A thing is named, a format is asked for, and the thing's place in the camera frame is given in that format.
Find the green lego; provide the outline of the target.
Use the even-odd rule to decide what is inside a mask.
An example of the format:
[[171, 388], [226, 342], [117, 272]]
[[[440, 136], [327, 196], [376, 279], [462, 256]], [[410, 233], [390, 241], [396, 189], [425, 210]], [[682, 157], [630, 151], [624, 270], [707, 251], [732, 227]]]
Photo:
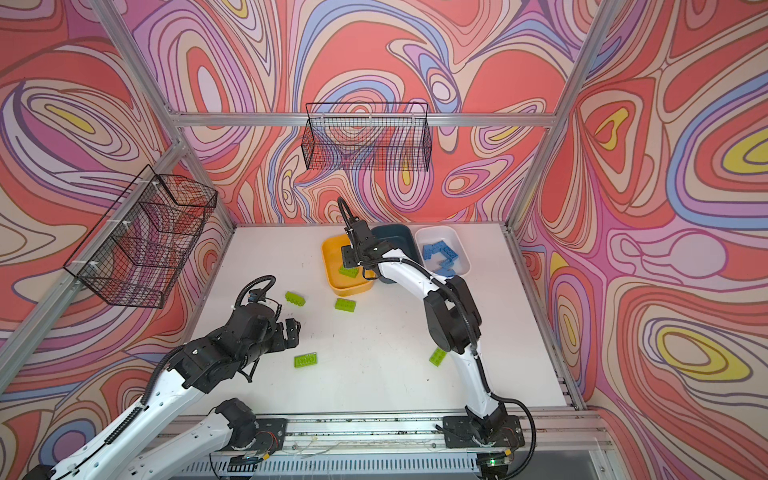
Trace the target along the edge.
[[356, 310], [357, 303], [354, 300], [345, 299], [345, 298], [337, 298], [334, 303], [334, 308], [338, 311], [347, 312], [347, 313], [354, 313]]
[[447, 356], [447, 352], [437, 347], [429, 357], [429, 363], [435, 367], [440, 367]]
[[296, 369], [306, 368], [318, 364], [318, 355], [315, 352], [297, 355], [293, 361]]
[[306, 304], [306, 299], [304, 296], [292, 291], [286, 291], [284, 297], [287, 302], [298, 307], [303, 307]]
[[356, 278], [356, 277], [357, 277], [357, 275], [359, 274], [359, 269], [358, 269], [358, 268], [347, 268], [347, 267], [340, 267], [340, 268], [338, 269], [338, 272], [339, 272], [341, 275], [344, 275], [344, 276], [346, 276], [346, 277], [349, 277], [349, 278]]

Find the blue lego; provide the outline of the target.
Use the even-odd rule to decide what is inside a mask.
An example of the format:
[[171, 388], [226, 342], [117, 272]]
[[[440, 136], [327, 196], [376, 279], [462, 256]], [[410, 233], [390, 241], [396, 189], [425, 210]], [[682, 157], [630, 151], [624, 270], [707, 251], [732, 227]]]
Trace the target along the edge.
[[446, 259], [439, 263], [435, 273], [444, 277], [454, 277], [457, 275], [455, 270], [455, 261], [452, 259]]
[[424, 260], [431, 260], [436, 255], [440, 255], [443, 260], [452, 259], [454, 261], [459, 257], [458, 253], [443, 240], [422, 246], [422, 257]]

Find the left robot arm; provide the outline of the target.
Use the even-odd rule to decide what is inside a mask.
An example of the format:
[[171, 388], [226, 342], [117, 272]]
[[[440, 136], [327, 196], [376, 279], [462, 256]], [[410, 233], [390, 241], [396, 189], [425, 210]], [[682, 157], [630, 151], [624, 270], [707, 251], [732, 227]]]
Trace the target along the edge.
[[237, 375], [253, 378], [265, 354], [293, 349], [301, 324], [280, 320], [279, 310], [261, 303], [236, 307], [226, 324], [174, 348], [153, 371], [138, 401], [83, 447], [53, 466], [38, 465], [28, 479], [169, 479], [198, 458], [221, 449], [280, 449], [276, 433], [232, 398], [191, 429], [150, 449], [149, 444], [188, 407]]

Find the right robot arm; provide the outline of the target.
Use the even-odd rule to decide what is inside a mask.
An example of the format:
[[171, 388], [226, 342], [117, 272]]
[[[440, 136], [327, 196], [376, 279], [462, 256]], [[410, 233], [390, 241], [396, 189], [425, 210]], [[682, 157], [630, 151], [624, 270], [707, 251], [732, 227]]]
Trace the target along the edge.
[[484, 446], [507, 437], [513, 448], [527, 444], [534, 451], [536, 427], [530, 410], [517, 399], [495, 394], [487, 380], [479, 344], [482, 319], [467, 283], [427, 270], [378, 239], [357, 216], [344, 218], [344, 230], [350, 242], [341, 248], [346, 268], [387, 278], [422, 301], [431, 339], [454, 360], [459, 373], [471, 441]]

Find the dark teal plastic bin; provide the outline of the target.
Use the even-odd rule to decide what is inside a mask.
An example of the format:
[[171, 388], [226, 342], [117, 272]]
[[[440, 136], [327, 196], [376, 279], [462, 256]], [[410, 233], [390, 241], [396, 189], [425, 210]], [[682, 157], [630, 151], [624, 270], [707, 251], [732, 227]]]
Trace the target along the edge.
[[412, 231], [406, 225], [379, 225], [373, 227], [371, 232], [379, 240], [379, 243], [384, 242], [393, 249], [400, 249], [412, 261], [419, 265], [423, 264]]

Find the yellow plastic bin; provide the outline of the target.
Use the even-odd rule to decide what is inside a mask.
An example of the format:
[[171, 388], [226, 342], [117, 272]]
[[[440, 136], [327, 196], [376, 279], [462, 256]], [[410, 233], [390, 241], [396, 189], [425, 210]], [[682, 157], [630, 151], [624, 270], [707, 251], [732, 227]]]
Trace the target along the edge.
[[345, 235], [338, 235], [326, 239], [321, 247], [328, 284], [339, 297], [362, 294], [374, 286], [374, 282], [367, 279], [359, 267], [344, 266], [342, 248], [349, 245]]

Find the white plastic bin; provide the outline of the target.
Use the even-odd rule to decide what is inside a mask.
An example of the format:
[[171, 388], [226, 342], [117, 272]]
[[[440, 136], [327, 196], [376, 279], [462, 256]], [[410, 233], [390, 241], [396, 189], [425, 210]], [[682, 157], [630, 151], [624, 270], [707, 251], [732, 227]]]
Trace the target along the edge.
[[457, 231], [452, 227], [422, 227], [415, 232], [414, 238], [429, 271], [447, 277], [463, 276], [470, 272], [470, 259]]

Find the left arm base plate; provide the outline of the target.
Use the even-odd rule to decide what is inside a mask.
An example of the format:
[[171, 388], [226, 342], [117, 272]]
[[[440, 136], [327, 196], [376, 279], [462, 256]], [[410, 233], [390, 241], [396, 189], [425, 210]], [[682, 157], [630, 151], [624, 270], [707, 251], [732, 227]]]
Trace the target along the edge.
[[287, 425], [287, 418], [240, 421], [231, 427], [227, 447], [232, 450], [274, 453], [283, 448]]

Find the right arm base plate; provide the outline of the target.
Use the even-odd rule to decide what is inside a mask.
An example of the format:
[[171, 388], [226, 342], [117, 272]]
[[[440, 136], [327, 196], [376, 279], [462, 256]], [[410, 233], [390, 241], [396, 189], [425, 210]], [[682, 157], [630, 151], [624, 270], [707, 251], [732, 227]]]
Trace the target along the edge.
[[517, 450], [526, 445], [519, 417], [481, 422], [469, 416], [445, 416], [436, 425], [447, 448], [501, 448]]

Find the aluminium front rail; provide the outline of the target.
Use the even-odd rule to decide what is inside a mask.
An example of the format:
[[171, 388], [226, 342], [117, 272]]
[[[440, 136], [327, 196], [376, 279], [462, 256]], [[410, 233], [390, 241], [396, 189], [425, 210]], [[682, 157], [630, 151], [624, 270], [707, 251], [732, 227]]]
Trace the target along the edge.
[[[611, 451], [615, 441], [607, 423], [595, 412], [573, 409], [531, 410], [529, 422], [522, 410], [509, 405], [510, 414], [520, 420], [525, 445], [531, 445], [531, 432], [536, 432], [536, 450], [546, 451]], [[280, 455], [309, 456], [337, 454], [410, 454], [442, 452], [491, 452], [504, 450], [511, 441], [500, 437], [482, 444], [461, 439], [443, 431], [444, 419], [458, 416], [458, 410], [374, 412], [336, 414], [261, 415], [261, 425], [283, 418], [286, 424], [274, 433], [258, 433], [256, 440], [277, 449]]]

